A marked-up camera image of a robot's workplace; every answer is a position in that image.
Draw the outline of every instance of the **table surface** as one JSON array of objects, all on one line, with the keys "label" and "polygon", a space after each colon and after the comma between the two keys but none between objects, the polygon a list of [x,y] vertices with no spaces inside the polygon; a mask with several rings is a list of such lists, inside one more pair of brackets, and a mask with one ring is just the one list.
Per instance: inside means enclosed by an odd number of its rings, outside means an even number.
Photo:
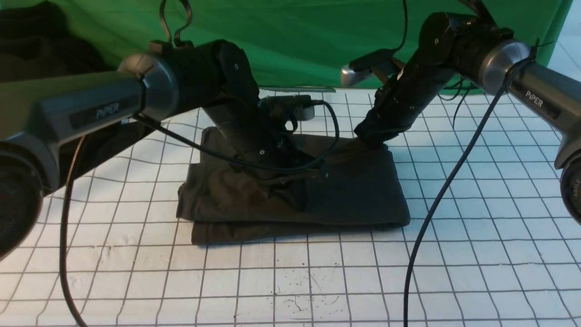
[{"label": "table surface", "polygon": [[[332,104],[341,135],[352,137],[373,91],[311,95]],[[379,233],[193,246],[192,224],[175,210],[199,153],[153,133],[75,184],[68,269],[77,307],[91,326],[402,326],[413,241],[490,100],[469,96],[453,129],[457,100],[437,99],[388,142],[412,221]],[[323,107],[316,115],[300,132],[332,133]],[[199,143],[212,123],[193,111],[168,125]],[[501,98],[424,238],[411,326],[581,326],[581,226],[552,166],[560,137]],[[58,283],[62,197],[45,199],[27,240],[0,262],[2,326],[74,324]]]}]

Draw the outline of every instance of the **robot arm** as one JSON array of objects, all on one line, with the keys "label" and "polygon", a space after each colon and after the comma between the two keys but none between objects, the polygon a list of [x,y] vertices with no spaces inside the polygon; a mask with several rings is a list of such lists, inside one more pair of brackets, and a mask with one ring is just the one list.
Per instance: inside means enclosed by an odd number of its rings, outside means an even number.
[{"label": "robot arm", "polygon": [[[0,123],[0,260],[35,224],[43,196],[58,188],[59,147],[132,116],[159,124],[202,108],[239,161],[270,170],[237,168],[279,193],[293,186],[289,193],[300,194],[302,179],[318,176],[323,164],[309,165],[315,158],[297,149],[285,127],[311,98],[259,100],[246,54],[223,40],[197,47],[152,41],[116,72],[0,84],[0,103],[7,113]],[[306,165],[313,168],[293,170]]]},{"label": "robot arm", "polygon": [[[402,65],[393,51],[380,50],[343,67],[341,80],[352,86],[371,75],[383,82],[373,108],[355,128],[368,147],[408,130],[455,74],[488,94],[496,94],[531,47],[513,38],[488,18],[434,13],[422,26],[418,49]],[[581,223],[581,82],[529,63],[508,92],[562,134],[555,168],[563,169],[561,193],[571,215]]]}]

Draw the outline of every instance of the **cable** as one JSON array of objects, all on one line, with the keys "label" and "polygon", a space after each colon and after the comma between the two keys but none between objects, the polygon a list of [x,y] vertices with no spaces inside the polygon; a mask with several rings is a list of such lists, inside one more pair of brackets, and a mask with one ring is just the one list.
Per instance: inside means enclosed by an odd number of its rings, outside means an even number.
[{"label": "cable", "polygon": [[64,199],[63,199],[63,213],[60,220],[60,242],[59,242],[59,275],[60,275],[60,286],[63,289],[64,301],[73,315],[79,327],[87,327],[87,324],[83,321],[81,314],[79,313],[77,307],[74,304],[73,296],[69,288],[69,282],[67,280],[67,229],[69,227],[69,209],[71,204],[71,195],[73,193],[74,177],[77,173],[77,163],[82,157],[81,151],[83,150],[83,145],[85,143],[86,136],[82,136],[77,144],[77,149],[71,160],[71,167],[69,169],[69,175],[67,176],[66,186],[64,188]]},{"label": "cable", "polygon": [[[159,20],[162,23],[162,27],[163,27],[163,31],[166,34],[167,37],[167,42],[169,44],[171,44],[171,31],[170,28],[167,26],[167,21],[166,21],[166,2],[167,0],[162,0],[161,4],[159,5]],[[180,35],[181,32],[183,30],[185,30],[186,28],[188,28],[188,26],[190,26],[190,24],[192,24],[192,7],[189,4],[188,0],[180,0],[181,4],[184,6],[185,9],[185,13],[187,16],[187,20],[184,26],[178,28],[177,31],[175,31],[174,37],[173,37],[173,41],[176,47],[180,47],[184,44],[184,42],[181,40]]]},{"label": "cable", "polygon": [[170,28],[167,27],[166,22],[166,2],[167,0],[162,0],[161,4],[159,5],[159,20],[162,23],[163,31],[167,37],[167,42],[171,44],[171,32]]},{"label": "cable", "polygon": [[410,254],[410,263],[407,266],[406,282],[404,285],[404,293],[403,293],[403,326],[404,327],[408,327],[408,308],[409,308],[409,300],[410,300],[410,283],[411,283],[411,275],[412,275],[413,269],[414,269],[415,258],[418,255],[419,245],[422,243],[422,239],[424,238],[424,234],[428,230],[428,226],[430,224],[430,221],[432,220],[432,217],[434,216],[434,213],[436,212],[437,206],[440,203],[440,201],[442,200],[442,198],[444,197],[444,194],[446,193],[448,188],[450,187],[450,184],[454,180],[454,177],[456,176],[456,174],[458,173],[458,171],[462,167],[462,164],[464,164],[464,162],[468,158],[468,155],[472,151],[472,148],[474,148],[476,141],[478,140],[482,130],[484,129],[484,125],[488,121],[488,118],[492,114],[492,110],[494,109],[494,107],[496,106],[498,101],[500,100],[500,97],[506,92],[508,86],[510,86],[510,84],[515,79],[517,74],[520,73],[521,70],[527,64],[529,64],[530,62],[533,62],[533,61],[534,61],[534,56],[530,56],[529,58],[520,61],[519,63],[517,63],[514,66],[514,69],[508,75],[506,81],[504,82],[504,84],[502,85],[500,90],[497,92],[497,94],[494,96],[494,99],[492,100],[492,102],[490,103],[490,106],[486,110],[484,117],[482,117],[482,121],[480,122],[480,124],[478,124],[478,127],[476,128],[476,132],[474,132],[474,136],[472,136],[470,143],[466,147],[466,150],[464,150],[464,153],[462,153],[460,160],[458,160],[458,162],[456,163],[456,166],[450,172],[450,175],[448,176],[448,178],[444,182],[442,189],[440,190],[440,192],[438,193],[438,195],[434,199],[432,206],[430,207],[430,210],[426,216],[426,219],[424,220],[424,224],[422,225],[422,228],[420,228],[420,230],[419,230],[418,238],[415,240],[414,248],[412,249],[411,254]]},{"label": "cable", "polygon": [[403,46],[406,44],[407,39],[407,26],[408,26],[407,1],[402,0],[402,5],[403,5],[403,38],[401,39],[399,47],[395,49],[396,52],[400,51],[403,48]]},{"label": "cable", "polygon": [[440,94],[438,94],[437,97],[440,98],[440,100],[442,100],[442,101],[453,101],[454,99],[456,99],[460,95],[460,92],[462,92],[462,85],[464,85],[464,78],[460,77],[460,81],[458,83],[460,84],[460,86],[456,88],[456,94],[454,94],[453,97],[451,97],[449,99],[444,99]]},{"label": "cable", "polygon": [[181,40],[181,37],[180,37],[181,32],[183,30],[187,29],[188,26],[192,23],[192,7],[190,6],[189,1],[188,0],[180,0],[180,2],[182,3],[182,5],[185,8],[187,20],[186,20],[186,23],[184,26],[178,28],[178,30],[175,31],[174,43],[175,43],[176,47],[181,47],[184,44],[184,42]]},{"label": "cable", "polygon": [[135,120],[137,120],[138,122],[144,124],[147,127],[153,128],[155,130],[158,130],[162,133],[164,133],[165,135],[168,135],[194,149],[197,149],[201,152],[207,153],[213,157],[216,157],[218,159],[222,159],[222,160],[226,160],[230,163],[233,163],[235,165],[240,165],[240,166],[246,166],[246,167],[250,167],[250,168],[255,168],[255,169],[262,169],[262,170],[268,170],[271,172],[278,172],[278,173],[296,173],[296,172],[302,172],[306,169],[309,169],[311,167],[313,167],[314,165],[318,164],[319,162],[323,161],[334,149],[335,146],[337,145],[337,143],[339,142],[339,122],[337,120],[337,116],[335,115],[335,111],[333,110],[333,107],[331,107],[331,105],[323,100],[314,100],[311,101],[309,103],[310,105],[324,105],[327,110],[329,110],[329,113],[331,114],[331,118],[333,120],[333,126],[335,127],[335,138],[333,140],[333,143],[331,144],[331,146],[323,153],[321,154],[317,159],[311,161],[310,163],[303,165],[303,166],[299,166],[299,167],[294,167],[294,168],[275,168],[275,167],[267,167],[267,166],[263,166],[263,165],[258,165],[256,163],[251,163],[251,162],[247,162],[247,161],[241,161],[241,160],[237,160],[234,159],[232,157],[229,157],[227,155],[221,154],[219,152],[210,150],[206,147],[203,147],[199,144],[196,144],[190,140],[188,140],[187,138],[167,129],[164,127],[161,127],[159,125],[155,124],[155,120],[149,118],[149,117],[145,117],[145,116],[139,116],[139,115],[135,115],[133,118]]},{"label": "cable", "polygon": [[460,111],[460,106],[462,105],[462,103],[464,102],[464,100],[466,99],[466,97],[468,96],[470,91],[472,91],[472,89],[468,88],[467,91],[462,96],[462,98],[460,99],[460,102],[458,102],[458,106],[456,107],[456,110],[454,111],[454,117],[452,118],[452,129],[454,129],[454,125],[456,124],[456,115],[458,115],[458,111]]}]

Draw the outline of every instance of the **grid paper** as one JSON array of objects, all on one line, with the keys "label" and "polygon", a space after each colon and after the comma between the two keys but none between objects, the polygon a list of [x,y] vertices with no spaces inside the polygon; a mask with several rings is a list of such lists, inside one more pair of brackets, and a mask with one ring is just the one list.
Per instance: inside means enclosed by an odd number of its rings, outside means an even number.
[{"label": "grid paper", "polygon": [[[310,95],[331,103],[341,136],[352,137],[374,91]],[[453,129],[457,100],[436,99],[388,142],[412,216],[390,232],[193,246],[192,224],[174,215],[199,153],[151,134],[75,184],[68,269],[78,309],[90,326],[402,326],[413,242],[490,100],[467,97]],[[316,110],[299,131],[332,135]],[[199,143],[211,125],[193,111],[168,128]],[[552,166],[560,138],[501,98],[420,248],[410,326],[581,326],[581,226]],[[0,262],[2,326],[74,325],[58,282],[63,194],[45,199],[28,239]]]}]

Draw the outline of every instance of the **dark gray fabric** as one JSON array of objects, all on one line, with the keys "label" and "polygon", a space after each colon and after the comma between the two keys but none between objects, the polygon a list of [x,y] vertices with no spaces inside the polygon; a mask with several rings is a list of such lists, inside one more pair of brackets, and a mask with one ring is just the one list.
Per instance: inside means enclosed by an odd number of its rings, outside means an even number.
[{"label": "dark gray fabric", "polygon": [[[304,152],[317,157],[332,137],[295,135]],[[203,131],[202,145],[233,155],[215,127]],[[277,236],[385,230],[403,227],[410,213],[387,147],[369,151],[342,138],[328,157],[329,177],[307,179],[304,212],[268,198],[257,183],[228,163],[202,154],[178,191],[177,217],[194,222],[193,244],[228,244]]]}]

